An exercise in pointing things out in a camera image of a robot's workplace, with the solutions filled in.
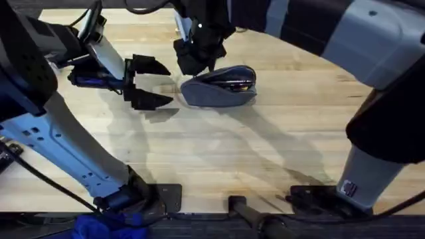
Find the black cable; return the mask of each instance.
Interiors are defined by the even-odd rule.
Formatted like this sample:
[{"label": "black cable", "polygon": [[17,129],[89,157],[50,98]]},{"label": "black cable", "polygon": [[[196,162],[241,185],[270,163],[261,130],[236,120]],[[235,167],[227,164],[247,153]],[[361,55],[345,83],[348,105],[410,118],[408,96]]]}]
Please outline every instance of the black cable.
[{"label": "black cable", "polygon": [[306,224],[316,224],[316,225],[343,225],[343,224],[353,224],[353,223],[362,223],[362,222],[371,222],[374,220],[380,220],[382,218],[386,218],[389,217],[397,212],[400,212],[401,210],[404,210],[422,200],[425,199],[425,191],[422,191],[421,193],[411,197],[410,199],[380,213],[380,214],[376,214],[373,216],[369,216],[366,218],[359,218],[359,219],[347,219],[347,220],[338,220],[338,221],[325,221],[325,222],[320,222],[320,221],[311,221],[311,220],[306,220],[306,219],[301,219],[301,218],[296,218],[290,215],[286,215],[286,214],[282,214],[279,215],[282,218],[287,218],[290,220],[294,220],[297,222],[302,222],[302,223],[306,223]]},{"label": "black cable", "polygon": [[69,197],[73,198],[77,202],[83,204],[86,208],[90,209],[91,211],[96,212],[96,213],[100,213],[100,211],[98,209],[96,209],[94,206],[92,206],[90,203],[86,202],[84,199],[80,198],[79,196],[77,196],[73,192],[69,191],[68,189],[65,189],[64,187],[62,187],[62,185],[56,183],[52,179],[48,178],[46,175],[43,175],[42,173],[40,173],[33,166],[29,165],[21,157],[19,157],[18,155],[14,154],[9,149],[9,147],[7,147],[7,145],[4,144],[3,142],[0,142],[0,150],[2,150],[3,152],[5,152],[6,154],[8,154],[8,156],[11,159],[13,159],[17,164],[19,164],[20,166],[22,166],[24,169],[28,170],[34,176],[36,176],[39,179],[41,179],[42,181],[46,182],[50,186],[58,189],[60,192],[62,192],[64,194],[68,195]]},{"label": "black cable", "polygon": [[54,187],[55,189],[59,190],[60,192],[66,194],[67,196],[73,198],[77,202],[83,204],[86,208],[94,212],[96,216],[101,216],[101,218],[109,220],[110,222],[118,223],[125,227],[130,228],[145,228],[148,226],[151,226],[152,224],[155,224],[156,222],[159,222],[160,220],[163,220],[164,218],[167,218],[167,215],[164,214],[163,216],[159,216],[158,218],[153,219],[152,221],[149,221],[148,223],[141,224],[139,226],[134,226],[131,224],[126,224],[124,222],[121,222],[119,220],[110,218],[109,216],[106,216],[105,214],[102,214],[99,209],[92,206],[90,203],[86,202],[84,199],[80,198],[78,195],[74,194],[73,192],[69,191],[68,189],[64,188],[63,186],[59,185],[52,179],[48,178],[46,175],[43,175],[40,171],[36,170],[33,166],[29,165],[25,160],[23,160],[20,156],[13,153],[9,147],[7,147],[6,144],[0,141],[0,151],[5,152],[8,154],[8,156],[13,159],[17,164],[22,166],[24,169],[32,173],[34,176],[39,178],[40,180],[44,181],[45,183],[49,184],[50,186]]},{"label": "black cable", "polygon": [[87,15],[88,9],[85,10],[85,12],[79,16],[75,21],[73,21],[71,24],[69,24],[69,27],[75,26],[77,23],[79,23],[86,15]]},{"label": "black cable", "polygon": [[148,8],[148,9],[140,9],[140,10],[136,10],[132,7],[130,7],[127,3],[127,0],[124,0],[124,5],[126,6],[127,11],[129,11],[130,13],[134,13],[137,15],[146,15],[146,14],[150,14],[153,13],[155,11],[160,10],[161,8],[165,7],[166,4],[170,3],[170,0],[164,0],[163,2],[161,2],[160,4],[158,4],[157,6],[154,6],[152,8]]}]

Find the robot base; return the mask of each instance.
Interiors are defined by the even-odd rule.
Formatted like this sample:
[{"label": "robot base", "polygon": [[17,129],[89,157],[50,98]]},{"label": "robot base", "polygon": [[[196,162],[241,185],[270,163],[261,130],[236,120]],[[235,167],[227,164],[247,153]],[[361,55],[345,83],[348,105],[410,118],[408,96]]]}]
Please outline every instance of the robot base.
[{"label": "robot base", "polygon": [[372,209],[364,212],[336,195],[335,186],[292,186],[285,200],[292,204],[295,214],[330,214],[344,219],[364,218],[373,214]]}]

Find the wooden table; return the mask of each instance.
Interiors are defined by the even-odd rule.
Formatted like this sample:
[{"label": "wooden table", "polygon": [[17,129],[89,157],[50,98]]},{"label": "wooden table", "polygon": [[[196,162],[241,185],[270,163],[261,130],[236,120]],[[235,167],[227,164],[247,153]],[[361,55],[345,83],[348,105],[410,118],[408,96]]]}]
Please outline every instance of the wooden table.
[{"label": "wooden table", "polygon": [[[45,10],[41,19],[67,24],[82,10]],[[77,88],[58,75],[59,92],[81,124],[148,183],[181,183],[182,212],[226,212],[229,195],[244,195],[262,212],[291,212],[276,195],[291,185],[335,184],[350,143],[345,126],[371,89],[350,74],[278,39],[248,31],[225,42],[217,66],[247,64],[258,75],[255,103],[225,110],[189,107],[179,93],[178,38],[170,9],[137,16],[106,9],[106,36],[123,57],[157,57],[172,77],[138,76],[145,90],[174,97],[156,112],[137,112],[107,90]],[[74,179],[27,149],[24,158],[88,201]],[[376,205],[377,212],[423,189],[425,164],[411,165]],[[13,164],[0,175],[0,211],[86,211]],[[424,214],[420,203],[402,212]]]}]

